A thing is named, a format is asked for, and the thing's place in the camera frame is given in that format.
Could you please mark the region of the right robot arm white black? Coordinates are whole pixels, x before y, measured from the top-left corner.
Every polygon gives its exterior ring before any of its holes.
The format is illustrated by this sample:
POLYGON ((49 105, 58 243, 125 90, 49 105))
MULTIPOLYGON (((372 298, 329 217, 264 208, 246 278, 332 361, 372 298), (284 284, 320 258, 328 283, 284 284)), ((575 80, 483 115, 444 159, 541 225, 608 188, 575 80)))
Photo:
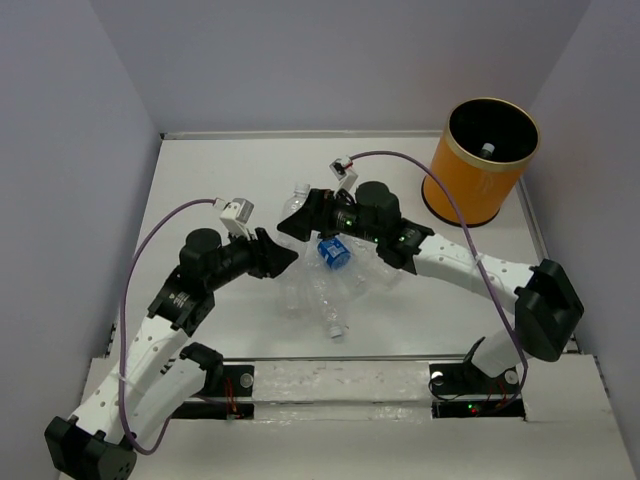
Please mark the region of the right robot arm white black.
POLYGON ((513 320, 479 339, 466 354, 460 379, 473 392, 486 390, 499 375, 529 359, 558 361, 584 314, 559 263, 512 263, 475 253, 404 218, 397 196, 381 182, 365 182, 353 195, 313 189, 277 229, 303 242, 317 233, 373 243, 387 265, 455 285, 493 301, 500 314, 512 315, 513 320))

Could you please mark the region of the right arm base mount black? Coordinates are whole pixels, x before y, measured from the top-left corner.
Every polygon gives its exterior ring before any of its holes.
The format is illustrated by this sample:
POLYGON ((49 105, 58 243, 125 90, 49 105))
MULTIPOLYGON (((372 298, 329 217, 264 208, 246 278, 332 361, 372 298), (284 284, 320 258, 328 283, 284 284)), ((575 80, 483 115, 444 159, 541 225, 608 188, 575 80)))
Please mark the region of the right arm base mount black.
POLYGON ((526 418, 515 368, 491 378, 473 365, 429 365, 428 389, 434 419, 526 418))

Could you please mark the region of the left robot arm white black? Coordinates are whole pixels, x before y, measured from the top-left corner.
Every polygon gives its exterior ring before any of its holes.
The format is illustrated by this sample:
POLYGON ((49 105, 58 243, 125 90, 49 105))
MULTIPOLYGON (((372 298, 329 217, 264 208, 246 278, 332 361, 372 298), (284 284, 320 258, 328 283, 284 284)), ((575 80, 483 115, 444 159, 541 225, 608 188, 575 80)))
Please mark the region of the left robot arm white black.
POLYGON ((259 228, 224 244, 213 229, 185 240, 179 264, 148 309, 132 341, 95 391, 44 436, 53 465, 73 479, 126 479, 152 436, 185 400, 215 392, 223 357, 190 339, 215 305, 214 293, 236 278, 275 278, 298 258, 259 228))

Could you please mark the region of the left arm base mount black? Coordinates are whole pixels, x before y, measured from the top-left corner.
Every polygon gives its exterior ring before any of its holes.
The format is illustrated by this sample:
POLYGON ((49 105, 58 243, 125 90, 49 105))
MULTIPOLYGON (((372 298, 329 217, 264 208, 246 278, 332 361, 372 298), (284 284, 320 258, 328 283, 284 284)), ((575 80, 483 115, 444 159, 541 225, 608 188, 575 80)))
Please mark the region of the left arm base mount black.
POLYGON ((207 378, 203 389, 172 415, 179 420, 251 420, 254 418, 255 367, 226 364, 222 374, 207 378))

